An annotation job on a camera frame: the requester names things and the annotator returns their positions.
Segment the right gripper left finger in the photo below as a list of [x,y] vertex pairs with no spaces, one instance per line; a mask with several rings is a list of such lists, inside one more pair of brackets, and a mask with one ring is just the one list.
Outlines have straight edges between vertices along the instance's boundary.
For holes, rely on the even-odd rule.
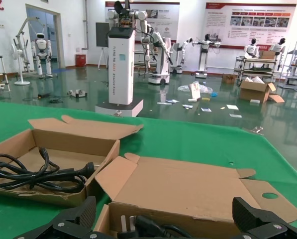
[[85,239],[96,219],[96,198],[88,196],[74,208],[62,210],[50,222],[16,236],[16,239]]

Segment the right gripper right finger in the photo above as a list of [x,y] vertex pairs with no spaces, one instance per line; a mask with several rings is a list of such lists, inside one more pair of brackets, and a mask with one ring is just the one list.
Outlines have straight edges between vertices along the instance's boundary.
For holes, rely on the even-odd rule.
[[297,239],[297,228],[271,211],[251,207],[241,197],[232,201],[232,217],[240,234],[235,239]]

